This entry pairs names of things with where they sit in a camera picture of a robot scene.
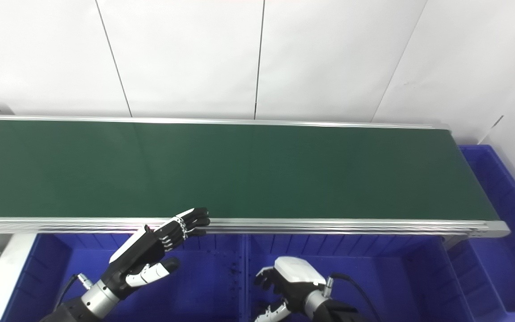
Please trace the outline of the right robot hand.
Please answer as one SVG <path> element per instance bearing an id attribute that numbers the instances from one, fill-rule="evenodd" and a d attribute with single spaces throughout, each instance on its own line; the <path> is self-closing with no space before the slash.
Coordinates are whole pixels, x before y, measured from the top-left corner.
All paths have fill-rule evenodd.
<path id="1" fill-rule="evenodd" d="M 264 291 L 270 289 L 281 299 L 270 304 L 255 318 L 256 322 L 280 322 L 293 313 L 301 313 L 313 320 L 315 310 L 328 297 L 327 281 L 308 261 L 298 257 L 281 256 L 274 265 L 263 267 L 253 280 Z"/>

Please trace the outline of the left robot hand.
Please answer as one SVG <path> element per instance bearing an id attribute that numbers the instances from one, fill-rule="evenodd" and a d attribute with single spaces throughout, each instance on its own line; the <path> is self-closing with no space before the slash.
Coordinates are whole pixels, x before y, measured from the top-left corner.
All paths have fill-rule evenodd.
<path id="1" fill-rule="evenodd" d="M 164 259 L 190 237 L 206 235 L 210 224 L 208 208 L 192 208 L 170 218 L 158 229 L 139 228 L 112 255 L 100 277 L 100 289 L 124 300 L 139 288 L 163 279 L 178 269 L 176 257 Z"/>

